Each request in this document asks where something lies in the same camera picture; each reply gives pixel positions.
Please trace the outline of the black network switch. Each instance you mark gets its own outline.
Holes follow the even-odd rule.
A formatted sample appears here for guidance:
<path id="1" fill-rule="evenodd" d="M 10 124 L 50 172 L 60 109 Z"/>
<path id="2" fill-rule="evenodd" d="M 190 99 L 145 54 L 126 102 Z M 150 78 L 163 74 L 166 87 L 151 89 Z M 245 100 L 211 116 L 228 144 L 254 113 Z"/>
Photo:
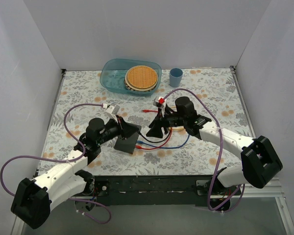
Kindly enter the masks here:
<path id="1" fill-rule="evenodd" d="M 127 139 L 122 139 L 121 136 L 118 136 L 116 143 L 114 145 L 114 149 L 124 153 L 133 154 L 138 137 L 138 133 L 133 134 L 131 137 Z"/>

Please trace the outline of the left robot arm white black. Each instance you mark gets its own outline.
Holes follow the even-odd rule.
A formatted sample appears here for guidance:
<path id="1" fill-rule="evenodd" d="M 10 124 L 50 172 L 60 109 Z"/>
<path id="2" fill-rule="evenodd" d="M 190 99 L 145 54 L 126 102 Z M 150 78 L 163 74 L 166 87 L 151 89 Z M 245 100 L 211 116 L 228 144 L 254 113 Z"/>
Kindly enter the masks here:
<path id="1" fill-rule="evenodd" d="M 34 179 L 23 179 L 17 188 L 11 211 L 33 229 L 39 228 L 50 212 L 76 194 L 93 194 L 95 177 L 84 170 L 100 153 L 100 146 L 115 137 L 126 140 L 140 131 L 139 125 L 127 123 L 122 117 L 104 122 L 89 121 L 79 143 L 63 163 Z"/>

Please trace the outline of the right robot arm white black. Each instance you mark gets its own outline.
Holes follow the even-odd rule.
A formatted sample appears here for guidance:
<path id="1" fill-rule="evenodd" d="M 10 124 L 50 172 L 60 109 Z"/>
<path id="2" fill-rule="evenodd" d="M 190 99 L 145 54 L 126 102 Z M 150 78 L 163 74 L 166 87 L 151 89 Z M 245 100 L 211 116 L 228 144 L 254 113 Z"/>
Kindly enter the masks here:
<path id="1" fill-rule="evenodd" d="M 162 97 L 156 98 L 153 104 L 158 113 L 149 125 L 148 137 L 162 138 L 169 128 L 182 126 L 189 135 L 216 144 L 241 160 L 240 166 L 225 167 L 209 181 L 216 194 L 221 195 L 241 184 L 263 188 L 282 170 L 283 165 L 268 138 L 254 139 L 221 129 L 210 118 L 199 115 L 188 97 L 175 100 L 175 111 L 167 107 Z"/>

